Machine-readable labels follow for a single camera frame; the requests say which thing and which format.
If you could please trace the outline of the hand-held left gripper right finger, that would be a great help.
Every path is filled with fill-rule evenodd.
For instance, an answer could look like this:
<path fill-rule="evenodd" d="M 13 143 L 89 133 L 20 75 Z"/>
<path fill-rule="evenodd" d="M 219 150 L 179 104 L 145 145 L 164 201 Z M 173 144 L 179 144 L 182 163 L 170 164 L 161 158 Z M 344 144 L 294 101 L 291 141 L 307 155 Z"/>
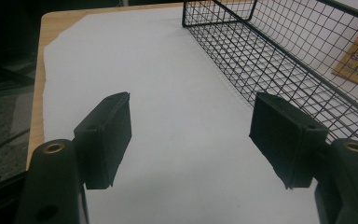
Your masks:
<path fill-rule="evenodd" d="M 328 129 L 283 98 L 259 92 L 250 138 L 288 189 L 308 188 L 321 224 L 358 224 L 358 141 L 328 144 Z"/>

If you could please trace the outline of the black wire mesh basket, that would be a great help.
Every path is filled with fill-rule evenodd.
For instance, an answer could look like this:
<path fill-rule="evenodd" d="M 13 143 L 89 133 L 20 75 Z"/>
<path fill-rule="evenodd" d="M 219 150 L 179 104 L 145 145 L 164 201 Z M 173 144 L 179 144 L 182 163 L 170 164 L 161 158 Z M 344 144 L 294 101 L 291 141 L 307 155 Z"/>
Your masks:
<path fill-rule="evenodd" d="M 184 0 L 182 24 L 248 102 L 277 94 L 330 140 L 358 140 L 358 82 L 339 76 L 358 36 L 358 2 Z"/>

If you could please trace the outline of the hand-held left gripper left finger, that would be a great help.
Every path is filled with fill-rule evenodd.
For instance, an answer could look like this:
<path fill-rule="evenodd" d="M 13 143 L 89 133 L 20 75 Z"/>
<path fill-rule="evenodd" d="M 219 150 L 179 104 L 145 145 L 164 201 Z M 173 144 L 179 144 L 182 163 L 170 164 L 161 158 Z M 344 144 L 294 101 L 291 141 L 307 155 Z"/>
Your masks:
<path fill-rule="evenodd" d="M 34 150 L 15 224 L 90 223 L 85 191 L 113 185 L 131 140 L 130 95 L 104 98 L 74 135 Z"/>

